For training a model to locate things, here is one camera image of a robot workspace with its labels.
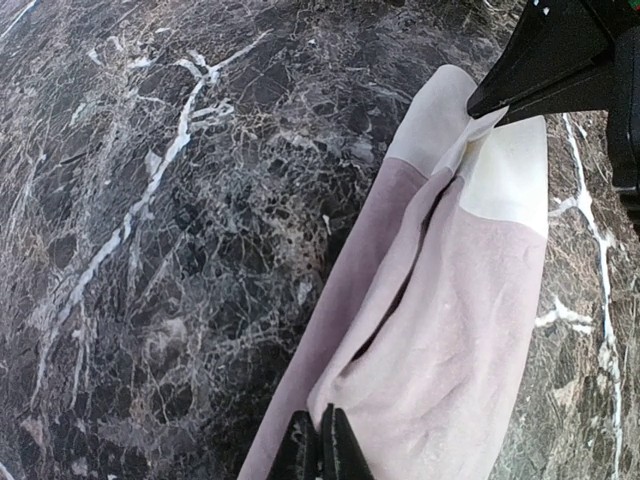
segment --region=marble table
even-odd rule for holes
[[[385,148],[507,0],[5,0],[0,479],[234,479]],[[636,479],[640,247],[599,113],[548,119],[551,233],[494,480]]]

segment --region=cloth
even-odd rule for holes
[[[377,480],[484,479],[515,403],[547,236],[541,117],[494,129],[440,68],[414,98],[240,473],[295,410],[345,410]]]

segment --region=marble surface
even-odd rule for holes
[[[5,0],[0,479],[233,479],[412,95],[507,0]],[[640,247],[550,117],[538,327],[492,478],[635,479]]]

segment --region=folded cloth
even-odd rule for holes
[[[535,318],[546,135],[469,118],[474,89],[446,66],[414,98],[240,479],[266,478],[305,402],[316,427],[345,411],[378,480],[489,474]]]

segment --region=dark marble countertop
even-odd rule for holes
[[[506,0],[5,0],[0,478],[233,479],[411,98]],[[640,246],[548,119],[539,325],[492,478],[635,479]]]

